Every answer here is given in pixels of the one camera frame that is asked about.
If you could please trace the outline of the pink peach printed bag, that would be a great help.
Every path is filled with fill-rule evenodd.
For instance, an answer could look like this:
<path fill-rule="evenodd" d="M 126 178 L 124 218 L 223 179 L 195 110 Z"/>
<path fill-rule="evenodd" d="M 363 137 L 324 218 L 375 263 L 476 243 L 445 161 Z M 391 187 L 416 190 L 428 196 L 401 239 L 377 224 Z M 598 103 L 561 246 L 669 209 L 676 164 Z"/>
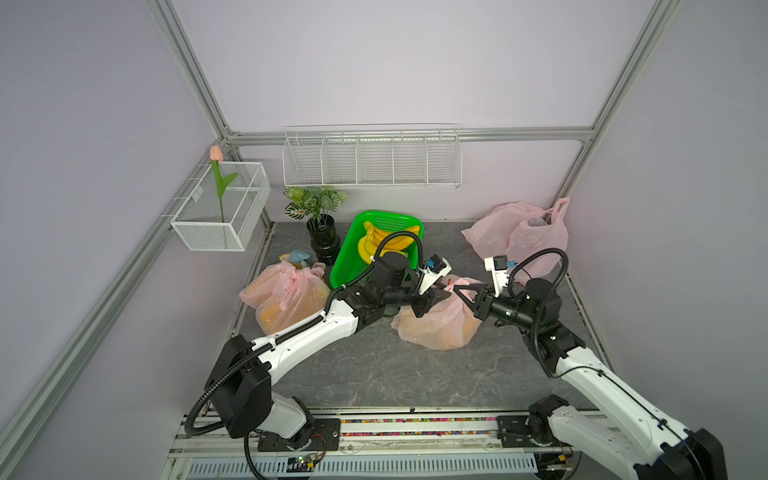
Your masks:
<path fill-rule="evenodd" d="M 394 316 L 391 327 L 403 341 L 431 350 L 452 350 L 466 346 L 475 336 L 482 321 L 453 292 L 455 285 L 479 284 L 469 277 L 449 274 L 442 289 L 449 296 L 435 304 L 423 317 L 416 317 L 410 306 L 403 306 Z"/>

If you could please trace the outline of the plain pink plastic bag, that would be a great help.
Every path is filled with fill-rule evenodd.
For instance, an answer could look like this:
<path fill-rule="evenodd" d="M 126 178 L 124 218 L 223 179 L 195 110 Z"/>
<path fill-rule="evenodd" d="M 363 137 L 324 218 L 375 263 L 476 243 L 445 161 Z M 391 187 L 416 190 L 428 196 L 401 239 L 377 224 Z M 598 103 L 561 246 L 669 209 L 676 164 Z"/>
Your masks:
<path fill-rule="evenodd" d="M 561 198 L 548 210 L 525 202 L 511 202 L 494 208 L 462 235 L 481 258 L 505 255 L 522 262 L 546 248 L 568 247 L 565 215 L 570 198 Z"/>

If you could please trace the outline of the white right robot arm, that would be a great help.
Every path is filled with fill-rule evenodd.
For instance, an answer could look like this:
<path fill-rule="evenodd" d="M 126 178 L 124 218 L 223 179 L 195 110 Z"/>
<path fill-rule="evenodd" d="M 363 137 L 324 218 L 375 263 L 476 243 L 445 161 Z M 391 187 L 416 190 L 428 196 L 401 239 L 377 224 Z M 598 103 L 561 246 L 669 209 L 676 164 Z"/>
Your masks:
<path fill-rule="evenodd" d="M 622 479 L 727 478 L 724 448 L 712 433 L 693 431 L 655 407 L 560 322 L 562 301 L 551 282 L 531 279 L 513 296 L 483 284 L 453 291 L 476 318 L 517 327 L 545 373 L 576 388 L 614 426 L 608 429 L 550 396 L 529 409 L 536 442 L 573 446 Z"/>

